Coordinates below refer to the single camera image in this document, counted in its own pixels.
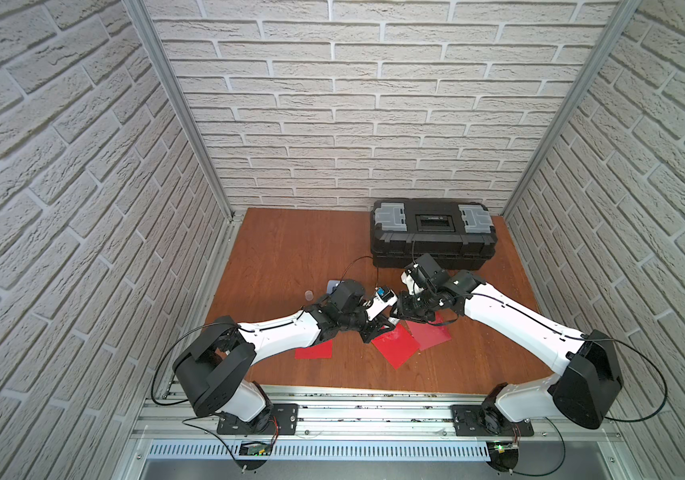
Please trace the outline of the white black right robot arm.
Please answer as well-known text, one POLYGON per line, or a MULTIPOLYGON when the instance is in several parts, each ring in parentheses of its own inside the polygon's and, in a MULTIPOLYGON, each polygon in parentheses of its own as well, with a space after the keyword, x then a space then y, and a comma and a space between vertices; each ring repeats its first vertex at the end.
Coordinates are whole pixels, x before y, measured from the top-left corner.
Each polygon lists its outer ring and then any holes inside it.
POLYGON ((615 347, 604 333, 568 328, 517 303, 475 274, 449 275, 428 254, 401 276, 399 319, 428 320, 450 309, 484 324, 529 351, 550 376, 522 384, 500 383, 481 404, 478 421, 498 435, 530 419, 560 415, 590 430, 600 428, 623 387, 615 347))

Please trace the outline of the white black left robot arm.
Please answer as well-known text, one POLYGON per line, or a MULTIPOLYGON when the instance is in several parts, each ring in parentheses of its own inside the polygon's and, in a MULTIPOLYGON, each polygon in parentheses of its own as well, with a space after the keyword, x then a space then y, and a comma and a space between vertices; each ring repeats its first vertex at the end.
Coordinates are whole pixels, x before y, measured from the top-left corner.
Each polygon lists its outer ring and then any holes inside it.
POLYGON ((216 415, 262 431, 272 424, 274 404, 262 386, 246 381, 252 366, 326 343, 340 332, 356 332, 368 343, 394 330, 385 312, 396 301, 390 289, 377 288, 368 298, 362 284, 342 280, 332 292, 286 317, 238 323, 224 316, 202 329, 172 370, 196 418, 216 415))

